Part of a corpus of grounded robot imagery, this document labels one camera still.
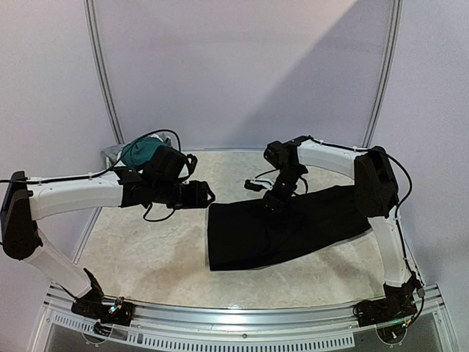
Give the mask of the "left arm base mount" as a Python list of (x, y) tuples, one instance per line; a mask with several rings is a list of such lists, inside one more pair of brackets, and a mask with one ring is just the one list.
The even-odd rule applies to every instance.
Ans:
[(71, 312), (95, 320), (92, 332), (103, 337), (111, 334), (113, 325), (129, 327), (136, 306), (126, 301), (124, 297), (117, 297), (111, 304), (107, 301), (95, 276), (86, 268), (84, 272), (90, 280), (91, 290), (81, 298), (74, 298)]

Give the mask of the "black trousers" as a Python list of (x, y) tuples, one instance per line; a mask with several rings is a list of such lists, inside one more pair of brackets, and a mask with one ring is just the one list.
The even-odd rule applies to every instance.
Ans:
[(211, 271), (243, 271), (284, 263), (370, 231), (355, 206), (353, 186), (293, 197), (280, 212), (262, 199), (209, 207)]

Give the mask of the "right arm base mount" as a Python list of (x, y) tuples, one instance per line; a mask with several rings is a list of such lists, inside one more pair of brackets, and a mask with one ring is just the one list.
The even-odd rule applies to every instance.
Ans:
[(374, 326), (381, 342), (398, 345), (423, 312), (424, 284), (412, 276), (400, 287), (383, 288), (383, 298), (362, 300), (353, 306), (352, 313), (360, 327)]

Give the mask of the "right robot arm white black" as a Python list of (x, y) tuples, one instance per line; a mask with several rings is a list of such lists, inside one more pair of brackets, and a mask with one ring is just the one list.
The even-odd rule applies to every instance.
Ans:
[(312, 136), (271, 142), (264, 151), (264, 158), (279, 172), (275, 183), (264, 195), (266, 207), (272, 211), (285, 207), (300, 176), (310, 166), (353, 180), (355, 206), (371, 225), (384, 265), (385, 292), (389, 296), (380, 302), (379, 313), (384, 319), (393, 320), (405, 311), (407, 298), (395, 290), (422, 293), (423, 285), (417, 277), (416, 264), (407, 258), (399, 220), (403, 201), (399, 198), (399, 187), (391, 166), (395, 159), (382, 147), (346, 147)]

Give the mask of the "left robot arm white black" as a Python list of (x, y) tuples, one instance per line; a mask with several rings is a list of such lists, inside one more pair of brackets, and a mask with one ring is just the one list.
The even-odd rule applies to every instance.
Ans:
[(80, 215), (98, 208), (128, 208), (153, 204), (176, 211), (207, 208), (215, 195), (205, 181), (186, 177), (150, 179), (126, 167), (99, 176), (60, 180), (27, 177), (15, 172), (3, 180), (1, 244), (8, 257), (34, 266), (60, 284), (93, 318), (103, 318), (108, 301), (97, 292), (90, 275), (75, 265), (71, 251), (57, 245), (59, 233), (78, 234)]

